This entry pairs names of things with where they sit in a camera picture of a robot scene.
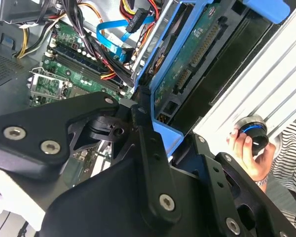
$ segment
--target screw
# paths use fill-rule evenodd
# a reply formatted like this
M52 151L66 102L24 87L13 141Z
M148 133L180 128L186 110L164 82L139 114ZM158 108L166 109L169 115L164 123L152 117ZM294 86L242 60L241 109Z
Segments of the screw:
M142 112L143 114L146 113L146 111L145 111L142 107L139 107L138 110L139 110L140 112Z
M205 139L204 138L202 138L201 136L198 136L198 139L202 142L202 143L204 143L205 142Z
M288 237L287 234L285 234L283 231L280 231L280 236L281 237Z
M105 101L108 102L109 104L113 104L114 103L113 100L110 99L110 98L105 98Z
M45 154L55 155L60 152L60 145L55 141L47 140L40 145L40 149Z
M228 162L232 162L232 158L231 158L230 156L225 155L225 158L226 158L226 160L227 160Z
M159 197L160 205L167 211L173 211L175 204L173 199L167 194L161 194Z
M228 229L230 229L231 232L233 232L237 236L240 235L240 227L234 219L228 217L226 219L226 224L228 226Z
M17 141L25 138L26 131L20 127L7 127L3 134L7 139Z

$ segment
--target finger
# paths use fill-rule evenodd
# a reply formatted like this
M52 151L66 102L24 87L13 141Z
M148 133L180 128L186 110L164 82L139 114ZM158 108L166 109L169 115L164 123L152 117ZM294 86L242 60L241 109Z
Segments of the finger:
M242 160L248 168L255 166L255 161L252 156L252 138L247 136L243 145Z
M262 155L263 159L261 162L263 163L263 166L267 167L268 169L271 168L275 150L276 147L272 143L267 144L267 146L264 148Z
M229 137L229 148L233 151L238 136L238 129L234 128Z
M245 133L241 133L240 136L237 138L233 149L235 155L238 156L240 159L242 159L243 145L245 143L246 137L247 135Z

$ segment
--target blue plastic tab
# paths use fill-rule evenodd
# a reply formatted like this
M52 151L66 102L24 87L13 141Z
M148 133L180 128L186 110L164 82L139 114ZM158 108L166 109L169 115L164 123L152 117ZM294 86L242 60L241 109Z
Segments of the blue plastic tab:
M158 120L152 119L155 132L160 133L167 156L169 157L184 139L183 133L165 125Z
M274 24L281 23L291 11L283 0L243 0L243 4Z

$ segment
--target green circuit board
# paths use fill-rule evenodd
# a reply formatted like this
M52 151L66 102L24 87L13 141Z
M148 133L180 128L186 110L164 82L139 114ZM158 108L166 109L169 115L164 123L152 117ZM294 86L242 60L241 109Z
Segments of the green circuit board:
M84 43L82 42L81 38L70 25L62 22L57 23L53 34L55 34L54 38L56 39L56 42L62 43L75 50L83 50L84 48Z
M195 62L199 62L200 58L207 50L206 41L210 41L218 33L219 27L215 25L212 33L208 34L208 30L215 24L216 15L220 13L220 4L215 3L208 6L203 12L198 22L185 41L183 47L179 51L176 59L172 63L162 82L154 93L155 115L161 110L168 95L173 91L176 84L182 87L186 79L190 76L190 67L195 67Z
M86 62L93 63L94 65L99 65L94 58L91 58L90 55L86 55L84 51L84 43L77 33L73 30L72 26L65 23L59 22L55 25L52 37L49 42L51 49L57 45L65 45L71 50L76 51L76 54L79 55L80 60L85 60ZM100 75L94 74L92 70L86 72L79 62L75 59L70 59L68 56L66 58L66 63L63 64L59 60L43 56L41 67L46 72L58 75L62 77L60 80L52 80L43 77L39 77L35 90L32 90L32 98L30 101L30 106L40 106L46 103L52 103L57 100L72 98L79 95L84 95L87 93L102 91L111 95L116 100L120 98L130 98L132 96L132 89L123 85L120 86L119 83L114 82L104 82L100 81ZM41 74L44 74L49 77L53 77L40 71ZM61 95L59 94L59 83L64 84L61 88Z

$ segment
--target black knob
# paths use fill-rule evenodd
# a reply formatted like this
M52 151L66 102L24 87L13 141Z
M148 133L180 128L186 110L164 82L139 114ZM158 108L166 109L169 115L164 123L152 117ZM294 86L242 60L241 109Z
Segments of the black knob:
M268 144L267 127L260 116L250 116L237 122L239 134L246 133L252 138L252 154L256 156Z

